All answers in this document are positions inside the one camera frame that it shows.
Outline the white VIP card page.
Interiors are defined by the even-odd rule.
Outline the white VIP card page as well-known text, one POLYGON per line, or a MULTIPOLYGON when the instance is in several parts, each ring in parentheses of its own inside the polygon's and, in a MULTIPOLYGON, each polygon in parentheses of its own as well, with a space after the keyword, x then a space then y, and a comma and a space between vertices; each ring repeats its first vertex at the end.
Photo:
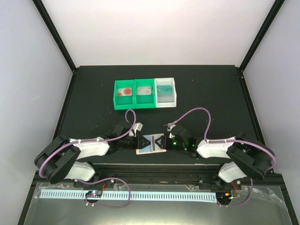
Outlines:
POLYGON ((155 140, 156 140, 156 136, 155 135, 151 135, 150 142, 151 142, 151 151, 152 152, 156 151, 155 140))

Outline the beige leather card holder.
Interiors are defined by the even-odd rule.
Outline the beige leather card holder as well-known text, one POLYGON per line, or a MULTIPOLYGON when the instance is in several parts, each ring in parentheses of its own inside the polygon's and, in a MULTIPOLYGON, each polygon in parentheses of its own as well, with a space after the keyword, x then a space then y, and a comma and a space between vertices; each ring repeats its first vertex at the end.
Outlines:
POLYGON ((166 151, 165 134, 142 135, 138 140, 136 154, 145 155, 166 151))

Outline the red white card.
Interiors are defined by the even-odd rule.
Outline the red white card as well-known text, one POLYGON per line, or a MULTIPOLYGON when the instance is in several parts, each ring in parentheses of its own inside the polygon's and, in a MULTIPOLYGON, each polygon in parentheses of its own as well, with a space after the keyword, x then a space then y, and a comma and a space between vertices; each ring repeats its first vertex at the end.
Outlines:
POLYGON ((117 89, 117 95, 119 97, 131 96, 132 89, 131 88, 119 88, 119 89, 117 89))

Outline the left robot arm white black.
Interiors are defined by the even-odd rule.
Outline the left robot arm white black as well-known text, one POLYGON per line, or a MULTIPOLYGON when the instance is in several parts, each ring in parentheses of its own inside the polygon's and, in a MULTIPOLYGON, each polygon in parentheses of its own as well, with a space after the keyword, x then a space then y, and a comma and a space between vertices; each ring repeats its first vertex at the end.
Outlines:
POLYGON ((91 139, 72 139, 63 135, 57 136, 34 159, 39 176, 56 184, 65 179, 83 180, 90 187, 96 187, 101 176, 92 163, 82 162, 90 157, 103 157, 118 150, 143 151, 151 146, 151 139, 139 135, 141 123, 131 125, 128 121, 120 121, 105 136, 91 139))

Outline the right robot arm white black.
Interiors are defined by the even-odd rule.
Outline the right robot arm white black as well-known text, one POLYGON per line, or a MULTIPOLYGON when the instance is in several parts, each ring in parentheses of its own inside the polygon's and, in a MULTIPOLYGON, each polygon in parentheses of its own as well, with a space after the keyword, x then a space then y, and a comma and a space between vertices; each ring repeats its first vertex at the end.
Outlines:
POLYGON ((219 189, 245 177, 263 180, 276 163, 275 154, 246 133, 226 139, 200 139, 194 138, 183 126, 173 125, 168 135, 151 140, 163 150, 181 151, 194 159, 229 159, 213 177, 214 186, 219 189))

